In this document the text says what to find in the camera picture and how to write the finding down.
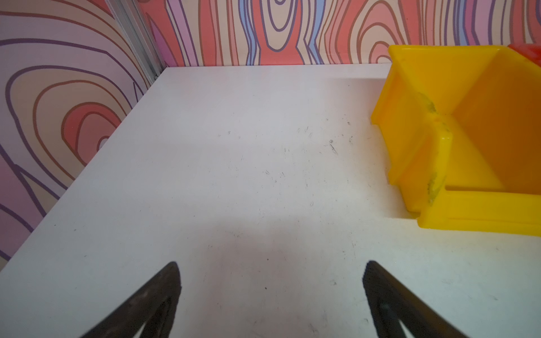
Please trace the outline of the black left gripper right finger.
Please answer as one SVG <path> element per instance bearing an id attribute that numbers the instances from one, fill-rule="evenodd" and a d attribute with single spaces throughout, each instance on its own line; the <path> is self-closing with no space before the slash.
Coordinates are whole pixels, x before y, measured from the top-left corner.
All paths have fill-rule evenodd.
<path id="1" fill-rule="evenodd" d="M 369 261 L 363 287 L 379 337 L 464 337 L 376 261 Z"/>

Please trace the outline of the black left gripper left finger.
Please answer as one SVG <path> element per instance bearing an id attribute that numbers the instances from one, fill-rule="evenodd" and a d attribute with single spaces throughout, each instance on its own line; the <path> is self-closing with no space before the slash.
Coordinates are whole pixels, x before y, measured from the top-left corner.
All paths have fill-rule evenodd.
<path id="1" fill-rule="evenodd" d="M 172 261 L 85 337 L 168 337 L 181 294 L 179 267 Z"/>

